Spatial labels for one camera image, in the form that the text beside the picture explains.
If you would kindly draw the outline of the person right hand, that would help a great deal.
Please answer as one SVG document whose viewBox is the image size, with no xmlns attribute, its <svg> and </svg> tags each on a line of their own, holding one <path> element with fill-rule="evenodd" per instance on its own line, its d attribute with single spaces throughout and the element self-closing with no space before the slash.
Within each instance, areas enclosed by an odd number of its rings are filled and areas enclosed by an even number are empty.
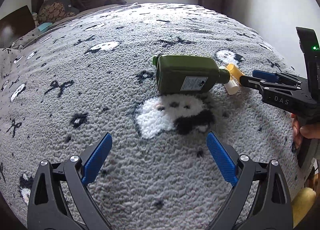
<svg viewBox="0 0 320 230">
<path fill-rule="evenodd" d="M 295 143 L 295 148 L 299 149 L 302 144 L 303 138 L 307 139 L 319 139 L 320 138 L 320 124 L 312 124 L 300 126 L 297 116 L 295 114 L 291 114 L 292 121 L 292 129 L 293 129 L 293 142 Z"/>
</svg>

